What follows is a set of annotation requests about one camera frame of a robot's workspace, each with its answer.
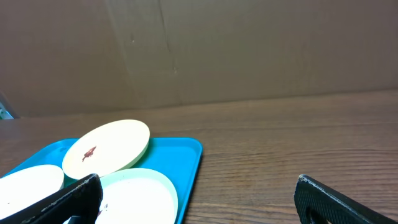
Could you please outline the yellow-green plate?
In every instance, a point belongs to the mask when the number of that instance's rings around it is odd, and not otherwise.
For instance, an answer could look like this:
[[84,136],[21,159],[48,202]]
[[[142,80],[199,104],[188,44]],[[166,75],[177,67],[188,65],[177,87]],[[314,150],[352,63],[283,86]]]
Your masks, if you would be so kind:
[[123,119],[97,127],[67,151],[62,169],[71,179],[100,177],[132,167],[146,152],[150,130],[142,121]]

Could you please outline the teal plastic tray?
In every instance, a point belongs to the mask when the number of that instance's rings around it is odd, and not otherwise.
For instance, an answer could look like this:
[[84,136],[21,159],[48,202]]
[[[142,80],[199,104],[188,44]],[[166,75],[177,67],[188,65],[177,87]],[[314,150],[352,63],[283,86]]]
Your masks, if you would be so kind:
[[[13,168],[8,174],[44,164],[62,166],[63,158],[76,138],[62,139],[45,146]],[[134,168],[156,170],[173,183],[178,197],[176,224],[182,224],[195,185],[203,147],[193,138],[151,138],[145,154]]]

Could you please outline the white plate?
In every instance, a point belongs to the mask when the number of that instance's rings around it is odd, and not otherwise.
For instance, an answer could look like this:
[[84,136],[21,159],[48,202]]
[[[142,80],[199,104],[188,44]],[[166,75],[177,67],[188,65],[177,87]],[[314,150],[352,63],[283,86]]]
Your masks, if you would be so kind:
[[1,219],[54,194],[63,185],[63,170],[50,164],[29,167],[2,177]]

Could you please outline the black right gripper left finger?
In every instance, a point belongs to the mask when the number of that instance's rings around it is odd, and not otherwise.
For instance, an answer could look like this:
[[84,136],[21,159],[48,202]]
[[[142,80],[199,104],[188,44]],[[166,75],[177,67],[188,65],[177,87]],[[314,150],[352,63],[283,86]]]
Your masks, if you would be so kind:
[[103,199],[97,174],[90,174],[74,184],[1,220],[1,224],[95,224]]

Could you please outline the light blue plate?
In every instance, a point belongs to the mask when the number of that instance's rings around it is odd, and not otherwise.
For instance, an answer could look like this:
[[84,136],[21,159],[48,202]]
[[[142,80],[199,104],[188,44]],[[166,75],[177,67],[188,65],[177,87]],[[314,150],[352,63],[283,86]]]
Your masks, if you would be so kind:
[[96,224],[174,224],[177,191],[168,177],[146,168],[132,168],[100,178],[103,199]]

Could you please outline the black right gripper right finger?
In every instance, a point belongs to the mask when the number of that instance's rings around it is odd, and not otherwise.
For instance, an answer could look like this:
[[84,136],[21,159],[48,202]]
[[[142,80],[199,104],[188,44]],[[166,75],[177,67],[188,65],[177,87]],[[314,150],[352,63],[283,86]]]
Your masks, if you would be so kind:
[[294,203],[302,224],[397,224],[303,174],[298,177]]

